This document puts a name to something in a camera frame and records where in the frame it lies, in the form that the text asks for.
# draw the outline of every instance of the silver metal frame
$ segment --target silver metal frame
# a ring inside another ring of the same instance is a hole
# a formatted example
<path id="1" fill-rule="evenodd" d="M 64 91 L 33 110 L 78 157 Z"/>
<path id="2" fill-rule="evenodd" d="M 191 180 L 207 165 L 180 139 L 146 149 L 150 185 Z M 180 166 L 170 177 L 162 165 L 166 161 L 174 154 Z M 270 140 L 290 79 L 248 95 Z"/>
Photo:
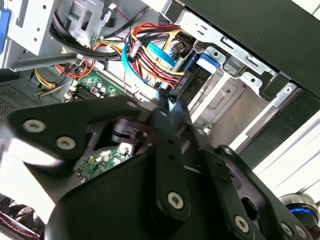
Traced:
<path id="1" fill-rule="evenodd" d="M 7 0 L 11 11 L 7 36 L 35 55 L 46 46 L 46 35 L 51 25 L 57 0 Z"/>
<path id="2" fill-rule="evenodd" d="M 87 46 L 93 47 L 97 39 L 100 37 L 103 26 L 109 21 L 111 11 L 101 20 L 104 2 L 101 0 L 74 0 L 71 8 L 69 19 L 70 33 L 79 42 Z M 90 12 L 91 17 L 86 19 L 86 13 Z M 82 29 L 85 21 L 88 21 L 85 30 Z"/>
<path id="3" fill-rule="evenodd" d="M 237 150 L 250 136 L 254 136 L 267 121 L 276 114 L 277 111 L 271 109 L 278 108 L 297 88 L 293 83 L 288 83 L 270 102 L 266 108 L 242 131 L 242 133 L 229 145 L 233 150 Z"/>

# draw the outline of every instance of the motherboard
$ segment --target motherboard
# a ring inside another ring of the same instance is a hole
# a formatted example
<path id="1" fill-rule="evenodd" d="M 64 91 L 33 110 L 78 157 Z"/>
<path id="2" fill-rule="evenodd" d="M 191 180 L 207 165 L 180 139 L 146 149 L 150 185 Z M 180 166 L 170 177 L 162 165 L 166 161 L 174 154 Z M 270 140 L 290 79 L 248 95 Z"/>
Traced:
<path id="1" fill-rule="evenodd" d="M 84 159 L 76 169 L 79 182 L 85 183 L 123 163 L 130 158 L 131 152 L 132 146 L 130 144 L 121 143 L 113 149 L 95 153 L 88 159 Z"/>

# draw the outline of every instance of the red wire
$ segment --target red wire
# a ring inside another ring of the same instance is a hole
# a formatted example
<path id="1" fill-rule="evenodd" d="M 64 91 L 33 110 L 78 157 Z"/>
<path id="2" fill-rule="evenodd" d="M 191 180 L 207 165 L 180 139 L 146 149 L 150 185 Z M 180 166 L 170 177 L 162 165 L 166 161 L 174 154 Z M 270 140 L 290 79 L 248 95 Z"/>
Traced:
<path id="1" fill-rule="evenodd" d="M 149 73 L 150 75 L 154 76 L 155 78 L 157 79 L 160 79 L 162 82 L 165 82 L 167 83 L 170 87 L 172 87 L 173 89 L 175 88 L 175 86 L 169 82 L 169 81 L 166 81 L 165 79 L 163 78 L 159 78 L 158 76 L 156 76 L 153 72 L 149 71 L 138 59 L 136 60 L 136 62 L 144 69 L 147 71 L 147 73 Z"/>
<path id="2" fill-rule="evenodd" d="M 146 61 L 150 64 L 150 67 L 151 67 L 153 70 L 155 70 L 157 74 L 162 75 L 163 78 L 166 78 L 166 79 L 169 79 L 169 80 L 172 80 L 172 81 L 175 81 L 175 82 L 179 82 L 178 79 L 176 79 L 176 78 L 174 78 L 174 77 L 172 77 L 172 76 L 168 76 L 168 75 L 166 75 L 165 73 L 159 71 L 159 70 L 156 68 L 155 64 L 154 64 L 153 62 L 151 62 L 147 57 L 145 57 L 141 52 L 139 52 L 139 55 L 140 55 L 141 57 L 143 57 L 144 60 L 146 60 Z"/>
<path id="3" fill-rule="evenodd" d="M 68 76 L 71 76 L 71 77 L 74 77 L 74 78 L 82 78 L 82 77 L 83 77 L 82 74 L 86 73 L 86 71 L 88 70 L 88 61 L 87 61 L 86 58 L 84 59 L 84 64 L 85 64 L 84 70 L 82 70 L 82 71 L 79 72 L 78 74 L 68 73 L 67 75 L 68 75 Z M 61 65 L 57 64 L 56 66 L 59 68 L 59 70 L 60 70 L 61 72 L 64 72 L 64 71 L 65 71 L 64 68 L 63 68 Z"/>
<path id="4" fill-rule="evenodd" d="M 19 234 L 22 234 L 24 236 L 27 236 L 27 237 L 30 237 L 30 238 L 36 238 L 38 239 L 39 236 L 37 235 L 31 235 L 31 234 L 28 234 L 28 233 L 25 233 L 23 231 L 20 231 L 19 229 L 15 228 L 14 226 L 12 226 L 10 223 L 8 223 L 3 217 L 0 216 L 0 220 L 2 220 L 2 222 L 7 225 L 9 228 L 11 228 L 12 230 L 16 231 L 17 233 Z"/>
<path id="5" fill-rule="evenodd" d="M 130 21 L 129 18 L 127 18 L 126 15 L 124 15 L 118 8 L 115 8 L 115 9 L 114 9 L 114 12 L 115 12 L 116 14 L 119 14 L 121 17 L 127 19 L 128 22 Z"/>

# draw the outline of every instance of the yellow wire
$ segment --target yellow wire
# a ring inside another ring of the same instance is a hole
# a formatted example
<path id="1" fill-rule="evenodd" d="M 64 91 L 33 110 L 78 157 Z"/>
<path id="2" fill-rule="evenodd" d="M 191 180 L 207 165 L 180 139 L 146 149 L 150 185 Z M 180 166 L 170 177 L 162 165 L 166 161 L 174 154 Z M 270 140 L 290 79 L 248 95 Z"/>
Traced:
<path id="1" fill-rule="evenodd" d="M 136 36 L 133 35 L 133 32 L 131 33 L 131 36 L 132 36 L 132 38 L 133 38 L 134 40 L 136 40 L 136 41 L 138 40 L 138 39 L 136 38 Z M 181 76 L 185 75 L 184 72 L 171 71 L 170 69 L 168 69 L 167 67 L 165 67 L 164 65 L 162 65 L 160 62 L 157 62 L 157 60 L 151 55 L 151 53 L 147 50 L 147 48 L 146 48 L 145 46 L 142 46 L 142 48 L 143 48 L 143 50 L 145 51 L 146 55 L 147 55 L 149 58 L 151 58 L 151 59 L 154 61 L 154 63 L 155 63 L 159 68 L 161 68 L 163 71 L 166 71 L 166 72 L 168 72 L 168 73 L 170 73 L 170 74 L 174 74 L 174 75 L 181 75 Z"/>
<path id="2" fill-rule="evenodd" d="M 39 80 L 39 82 L 46 88 L 48 89 L 52 89 L 54 88 L 56 85 L 53 84 L 53 83 L 50 83 L 50 82 L 47 82 L 46 80 L 44 80 L 40 74 L 39 74 L 39 71 L 37 69 L 34 69 L 34 73 L 35 73 L 35 76 L 36 78 Z"/>
<path id="3" fill-rule="evenodd" d="M 110 44 L 110 43 L 108 43 L 108 42 L 99 42 L 98 44 L 99 44 L 99 45 L 109 46 L 109 47 L 111 47 L 113 50 L 115 50 L 118 54 L 121 55 L 120 50 L 119 50 L 115 45 L 113 45 L 113 44 Z"/>
<path id="4" fill-rule="evenodd" d="M 168 47 L 170 46 L 171 42 L 173 39 L 175 39 L 176 35 L 180 32 L 181 30 L 177 30 L 175 32 L 170 33 L 170 37 L 166 41 L 163 50 L 166 52 L 168 50 Z"/>

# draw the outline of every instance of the blue light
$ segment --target blue light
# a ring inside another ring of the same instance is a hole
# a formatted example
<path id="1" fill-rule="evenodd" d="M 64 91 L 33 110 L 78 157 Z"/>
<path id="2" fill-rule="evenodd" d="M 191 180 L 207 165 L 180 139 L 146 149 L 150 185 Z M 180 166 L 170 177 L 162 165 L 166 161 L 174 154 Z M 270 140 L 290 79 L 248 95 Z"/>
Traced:
<path id="1" fill-rule="evenodd" d="M 304 213 L 309 213 L 309 214 L 314 215 L 314 213 L 313 213 L 311 210 L 309 210 L 309 209 L 304 209 L 304 208 L 294 208 L 294 209 L 291 209 L 290 212 L 291 212 L 291 213 L 304 212 Z"/>

